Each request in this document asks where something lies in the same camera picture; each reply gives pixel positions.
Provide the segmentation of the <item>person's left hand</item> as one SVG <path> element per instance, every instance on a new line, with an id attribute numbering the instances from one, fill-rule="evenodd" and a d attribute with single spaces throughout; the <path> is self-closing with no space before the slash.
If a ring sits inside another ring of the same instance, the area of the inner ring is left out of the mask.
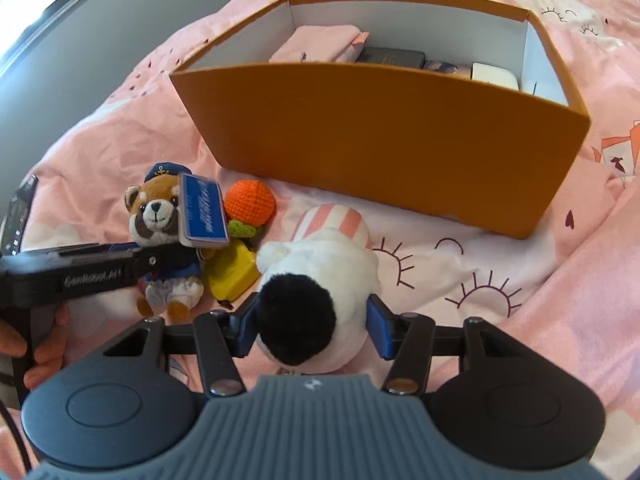
<path id="1" fill-rule="evenodd" d="M 67 320 L 68 307 L 63 304 L 56 309 L 49 335 L 34 350 L 35 365 L 24 374 L 23 384 L 28 390 L 36 388 L 61 369 L 67 344 Z M 26 352 L 27 342 L 24 338 L 7 322 L 2 321 L 2 356 L 22 358 Z"/>

